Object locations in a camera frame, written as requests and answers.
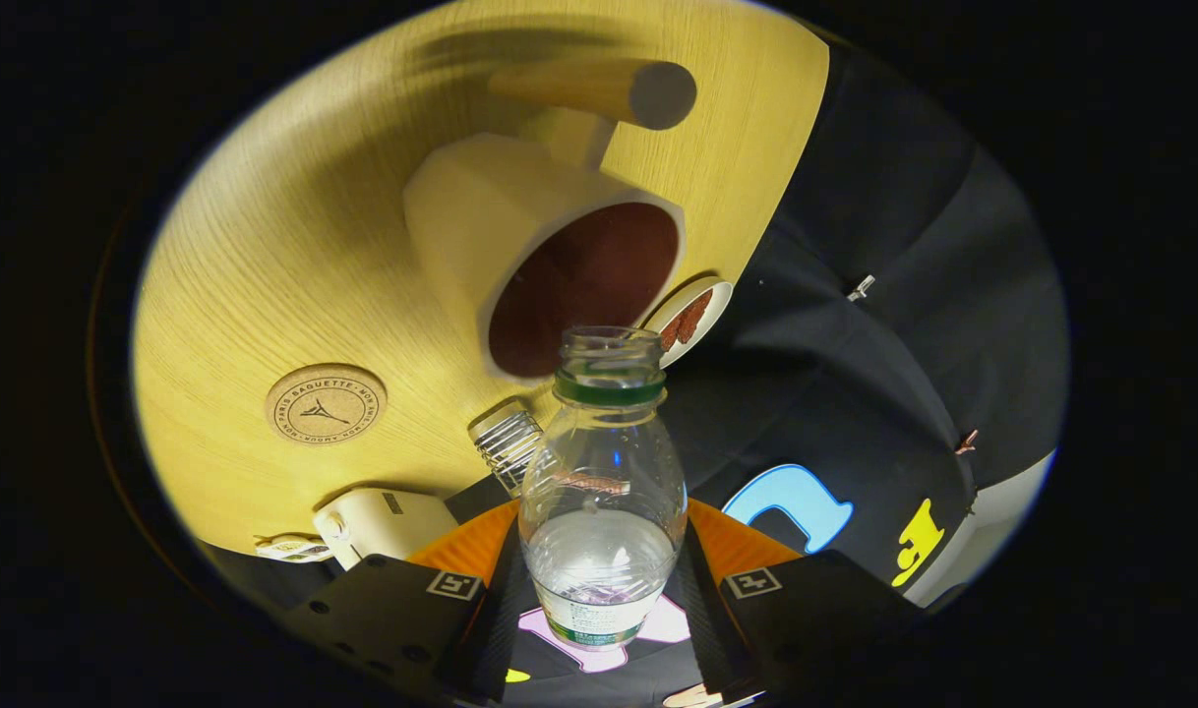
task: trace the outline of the wooden table surface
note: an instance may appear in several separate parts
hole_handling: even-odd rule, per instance
[[[477,417],[513,395],[544,423],[555,412],[549,386],[492,380],[470,357],[401,205],[432,149],[482,131],[544,140],[558,109],[485,85],[504,63],[555,58],[690,69],[694,111],[673,129],[618,126],[603,169],[684,208],[674,286],[706,271],[737,282],[825,85],[827,47],[795,19],[742,1],[472,0],[387,28],[253,111],[158,234],[133,377],[159,483],[195,537],[253,552],[255,535],[313,534],[316,508],[367,483],[446,497],[488,474],[467,436]],[[267,391],[325,362],[380,376],[382,417],[341,443],[284,440]]]

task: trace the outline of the white plate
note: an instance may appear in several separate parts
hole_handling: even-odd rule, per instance
[[[728,282],[719,277],[703,277],[694,279],[694,282],[686,283],[684,286],[679,288],[674,295],[667,296],[665,302],[647,319],[647,323],[643,328],[648,331],[660,332],[665,327],[670,327],[670,322],[673,317],[679,316],[682,310],[688,309],[690,302],[695,302],[697,297],[706,294],[707,290],[712,289],[712,299],[708,301],[708,307],[703,309],[703,316],[700,317],[700,326],[695,328],[695,335],[685,344],[679,340],[673,340],[673,346],[661,357],[661,368],[668,367],[680,357],[680,355],[688,353],[688,350],[692,349],[700,340],[703,339],[708,331],[712,328],[712,323],[718,321],[721,316],[722,310],[726,309],[726,304],[730,302],[730,291],[733,286]]]

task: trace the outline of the small white object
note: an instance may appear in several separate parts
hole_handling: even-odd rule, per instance
[[[665,304],[659,305],[659,308],[652,313],[652,316],[648,317],[643,328],[651,332],[662,332],[665,331],[665,327],[670,327],[670,322],[673,321],[673,317],[679,316],[682,310],[688,309],[692,302],[708,290],[712,290],[712,299],[708,301],[708,307],[703,310],[703,316],[700,317],[698,326],[695,327],[695,334],[690,335],[690,339],[685,344],[674,339],[673,345],[670,346],[670,350],[661,357],[661,368],[677,362],[682,355],[688,353],[689,349],[692,349],[697,341],[702,340],[703,335],[708,334],[713,323],[718,321],[722,310],[726,309],[726,304],[730,302],[731,291],[733,291],[733,285],[730,285],[730,282],[724,282],[724,279],[719,277],[703,277],[694,279],[694,282],[686,283],[682,286],[677,292],[674,292],[674,295],[667,297]]]
[[[321,508],[313,524],[347,570],[370,552],[406,559],[459,528],[441,498],[376,488],[343,494]]]
[[[333,550],[321,540],[297,534],[284,534],[265,539],[254,547],[261,558],[288,563],[315,563],[333,558]]]
[[[854,302],[860,297],[865,297],[865,291],[869,290],[871,285],[875,285],[875,277],[867,274],[867,277],[865,277],[863,282],[857,283],[857,288],[852,289],[852,292],[848,294],[848,302]]]

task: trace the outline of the cork coaster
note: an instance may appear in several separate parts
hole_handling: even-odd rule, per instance
[[[266,422],[280,437],[333,444],[364,434],[380,417],[385,385],[349,364],[315,364],[282,377],[266,395]]]

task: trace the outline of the metal clip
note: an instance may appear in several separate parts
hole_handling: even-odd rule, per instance
[[[852,292],[848,294],[848,302],[854,302],[860,299],[860,297],[865,297],[865,289],[873,285],[873,283],[875,277],[872,274],[867,274],[867,277],[865,277],[863,282],[857,283],[857,288],[852,289]]]
[[[964,440],[962,441],[962,444],[960,444],[960,446],[958,446],[958,452],[956,452],[956,453],[954,453],[954,454],[962,454],[962,453],[970,453],[970,452],[972,452],[972,449],[974,449],[974,448],[975,448],[975,447],[974,447],[974,444],[970,444],[970,443],[975,441],[975,436],[976,436],[976,435],[980,435],[980,431],[979,431],[979,430],[973,430],[973,431],[970,431],[970,435],[968,435],[968,436],[967,436],[967,437],[966,437],[966,438],[964,438]]]

